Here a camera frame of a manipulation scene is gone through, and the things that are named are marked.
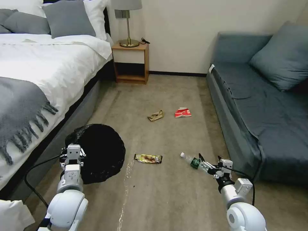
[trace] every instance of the black trash bag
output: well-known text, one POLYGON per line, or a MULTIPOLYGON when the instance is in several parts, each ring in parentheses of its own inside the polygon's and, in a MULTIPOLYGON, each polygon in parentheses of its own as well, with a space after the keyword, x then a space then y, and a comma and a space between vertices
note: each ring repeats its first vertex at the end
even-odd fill
POLYGON ((65 138, 65 147, 78 144, 86 154, 81 168, 84 184, 103 182, 120 172, 125 158, 124 143, 119 134, 103 124, 75 129, 65 138))

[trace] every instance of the table lamp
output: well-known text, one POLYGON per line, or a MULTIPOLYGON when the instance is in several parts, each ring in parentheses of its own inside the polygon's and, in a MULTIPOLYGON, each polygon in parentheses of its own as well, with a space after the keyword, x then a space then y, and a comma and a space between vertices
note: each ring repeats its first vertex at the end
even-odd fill
POLYGON ((127 20, 127 34, 128 38, 120 40, 120 46, 122 47, 136 47, 139 46, 139 41, 133 40, 129 35, 129 22, 128 15, 129 10, 138 10, 142 8, 141 0, 111 0, 111 5, 115 10, 126 10, 126 20, 127 20))

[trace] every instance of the gray throw blanket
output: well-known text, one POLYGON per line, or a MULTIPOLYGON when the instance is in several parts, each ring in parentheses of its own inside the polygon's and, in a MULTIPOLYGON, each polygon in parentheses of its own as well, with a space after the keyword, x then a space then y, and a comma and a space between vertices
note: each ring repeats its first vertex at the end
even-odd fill
POLYGON ((9 165, 13 164, 6 146, 9 141, 24 153, 38 135, 31 128, 33 122, 41 132, 48 120, 42 110, 55 115, 58 111, 50 105, 45 94, 34 83, 0 77, 0 155, 9 165))

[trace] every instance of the white bedsheet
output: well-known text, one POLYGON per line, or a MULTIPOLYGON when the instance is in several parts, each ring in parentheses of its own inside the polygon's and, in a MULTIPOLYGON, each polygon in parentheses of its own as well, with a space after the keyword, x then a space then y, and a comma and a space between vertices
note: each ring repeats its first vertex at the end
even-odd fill
POLYGON ((111 44, 107 41, 89 35, 56 39, 50 35, 0 35, 0 76, 36 84, 59 110, 55 116, 43 111, 49 121, 44 132, 32 124, 39 139, 33 137, 25 153, 21 153, 13 144, 8 144, 7 151, 14 164, 7 165, 0 156, 0 190, 35 147, 64 119, 69 107, 83 94, 88 81, 111 60, 111 44))

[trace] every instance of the floor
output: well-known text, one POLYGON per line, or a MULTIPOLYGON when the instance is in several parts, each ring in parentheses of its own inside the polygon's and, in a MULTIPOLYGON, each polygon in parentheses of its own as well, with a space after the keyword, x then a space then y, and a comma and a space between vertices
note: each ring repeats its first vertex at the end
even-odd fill
MULTIPOLYGON (((200 152, 211 163, 217 155, 228 158, 206 78, 152 75, 147 85, 105 82, 89 123, 113 127, 126 157, 119 174, 84 186, 89 206, 79 231, 228 230, 216 181, 180 158, 181 152, 200 152), (174 118, 179 107, 188 107, 192 117, 174 118), (150 122, 147 115, 160 109, 164 118, 150 122), (135 153, 163 155, 163 160, 143 164, 133 160, 135 153)), ((60 172, 54 165, 37 187, 48 202, 60 172)), ((46 209, 35 195, 26 204, 37 221, 44 217, 46 209)), ((307 190, 258 182, 255 206, 270 231, 307 230, 307 190)))

